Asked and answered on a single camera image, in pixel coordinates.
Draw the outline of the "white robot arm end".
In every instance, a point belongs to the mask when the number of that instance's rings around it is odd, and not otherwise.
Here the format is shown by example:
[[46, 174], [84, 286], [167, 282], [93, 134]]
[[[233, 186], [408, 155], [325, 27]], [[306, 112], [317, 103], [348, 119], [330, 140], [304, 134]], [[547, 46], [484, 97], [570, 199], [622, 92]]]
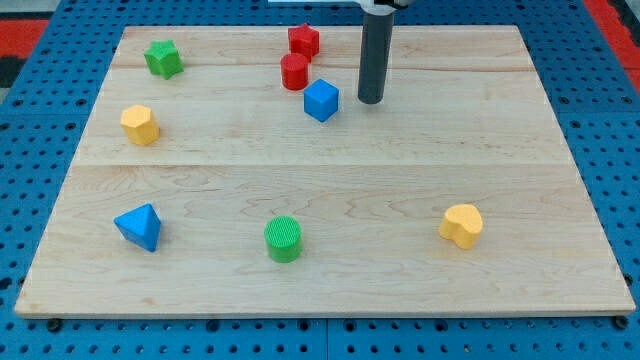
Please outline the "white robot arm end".
[[355, 6], [374, 16], [387, 16], [397, 10], [404, 10], [415, 0], [267, 0], [275, 6]]

